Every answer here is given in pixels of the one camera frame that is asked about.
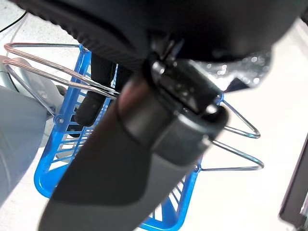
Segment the metal wire rack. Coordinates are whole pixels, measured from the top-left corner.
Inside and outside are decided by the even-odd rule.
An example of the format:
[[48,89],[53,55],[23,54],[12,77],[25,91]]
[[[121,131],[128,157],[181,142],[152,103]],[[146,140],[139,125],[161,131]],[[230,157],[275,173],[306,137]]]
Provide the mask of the metal wire rack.
[[[33,96],[35,97],[41,104],[42,106],[44,106],[52,115],[54,115],[54,111],[52,109],[50,109],[47,104],[44,102],[44,100],[37,94],[35,94],[34,91],[31,90],[31,88],[29,86],[27,86],[26,83],[24,83],[22,81],[22,79],[14,72],[14,70],[10,67],[10,66],[16,66],[19,68],[23,68],[29,72],[38,74],[42,77],[54,80],[56,82],[62,83],[64,85],[67,85],[69,87],[73,87],[73,88],[77,88],[77,89],[81,89],[81,90],[90,90],[93,92],[96,92],[98,94],[104,95],[110,99],[116,99],[117,96],[119,95],[119,92],[115,91],[113,88],[109,87],[109,86],[104,86],[101,85],[93,80],[91,80],[90,78],[87,78],[83,75],[81,75],[80,73],[77,73],[73,70],[70,70],[62,65],[50,62],[48,60],[36,57],[32,54],[26,53],[24,51],[20,51],[16,48],[22,48],[22,47],[32,47],[32,48],[42,48],[42,47],[71,47],[71,48],[80,48],[80,45],[76,45],[76,44],[48,44],[48,43],[8,43],[4,45],[5,49],[7,52],[9,53],[13,53],[16,54],[20,57],[32,60],[34,62],[55,68],[56,70],[62,71],[66,74],[69,74],[77,79],[79,79],[81,82],[77,83],[77,82],[73,82],[73,81],[68,81],[65,80],[61,77],[52,75],[50,73],[41,71],[37,68],[25,65],[21,62],[18,62],[16,60],[12,60],[12,59],[6,59],[3,61],[4,65],[6,66],[8,72],[10,73],[10,75],[12,77],[14,77],[22,86],[24,86],[26,88],[26,90]],[[237,128],[232,128],[232,127],[228,127],[226,126],[224,129],[226,131],[235,133],[237,135],[241,135],[241,136],[245,136],[247,138],[253,138],[253,139],[258,139],[260,137],[260,133],[259,131],[246,119],[244,118],[235,108],[233,108],[228,102],[226,102],[226,100],[224,99],[224,95],[221,94],[218,98],[218,102],[217,103],[223,103],[225,104],[233,113],[235,113],[250,129],[252,132],[246,132]],[[236,154],[242,158],[245,158],[253,163],[255,163],[255,166],[248,166],[248,167],[220,167],[220,168],[202,168],[200,167],[200,171],[243,171],[243,170],[259,170],[262,169],[264,167],[264,164],[262,163],[262,161],[260,161],[259,159],[244,153],[238,149],[235,149],[227,144],[221,143],[219,141],[212,141],[212,144],[222,148],[230,153]]]

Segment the gray cushion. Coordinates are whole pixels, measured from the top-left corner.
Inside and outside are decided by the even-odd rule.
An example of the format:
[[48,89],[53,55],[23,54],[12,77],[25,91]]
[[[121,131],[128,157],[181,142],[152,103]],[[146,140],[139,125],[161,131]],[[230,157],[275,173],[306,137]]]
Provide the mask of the gray cushion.
[[33,161],[46,116],[35,99],[0,86],[0,206]]

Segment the blue plastic basket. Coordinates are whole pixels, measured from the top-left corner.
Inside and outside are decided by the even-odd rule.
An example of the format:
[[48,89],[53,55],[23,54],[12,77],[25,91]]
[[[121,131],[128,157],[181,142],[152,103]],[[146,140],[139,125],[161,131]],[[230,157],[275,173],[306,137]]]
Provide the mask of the blue plastic basket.
[[[90,76],[90,60],[91,52],[80,46],[75,71]],[[80,82],[74,77],[72,77],[72,81]],[[92,127],[84,127],[82,131],[67,131],[69,125],[77,125],[76,122],[73,122],[72,116],[85,96],[85,91],[69,87],[62,108],[59,114],[54,117],[54,127],[34,175],[35,187],[48,198],[79,148],[85,143],[95,125],[103,117],[110,102],[110,99],[106,99]],[[80,136],[74,138],[71,136],[72,134],[80,134]],[[185,220],[198,172],[199,170],[193,171],[184,177],[169,197],[149,215],[149,218],[140,227],[150,231],[176,231],[180,229]]]

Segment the white floor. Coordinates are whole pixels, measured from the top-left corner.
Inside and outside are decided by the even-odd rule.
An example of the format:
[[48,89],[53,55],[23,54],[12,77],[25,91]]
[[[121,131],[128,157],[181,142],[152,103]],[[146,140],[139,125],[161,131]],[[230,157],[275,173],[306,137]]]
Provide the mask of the white floor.
[[[0,0],[0,28],[22,13],[6,0]],[[0,34],[0,55],[5,55],[3,44],[10,41],[13,32],[14,29]],[[223,133],[219,140],[255,155],[266,167],[256,172],[201,172],[181,231],[292,230],[279,221],[277,215],[308,132],[308,45],[300,41],[298,33],[293,27],[276,44],[271,72],[258,89],[226,96],[227,101],[260,130],[261,138],[250,140]],[[76,43],[58,26],[31,15],[14,41]],[[78,54],[72,49],[33,49],[31,52],[70,68]],[[231,117],[230,124],[240,126],[235,117]],[[33,184],[42,151],[40,148],[28,172],[2,206],[0,231],[36,230],[47,202]],[[211,148],[204,156],[203,164],[213,167],[249,163]]]

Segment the black fabric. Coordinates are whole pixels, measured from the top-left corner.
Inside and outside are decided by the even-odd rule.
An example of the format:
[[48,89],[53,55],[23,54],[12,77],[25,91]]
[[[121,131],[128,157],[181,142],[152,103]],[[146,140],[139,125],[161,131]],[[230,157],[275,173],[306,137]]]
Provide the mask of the black fabric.
[[[114,78],[116,64],[92,53],[91,57],[91,79],[109,86]],[[118,66],[115,89],[121,91],[132,72],[123,66]],[[98,93],[88,91],[87,96],[76,112],[75,120],[80,125],[90,127],[102,109],[106,97]]]

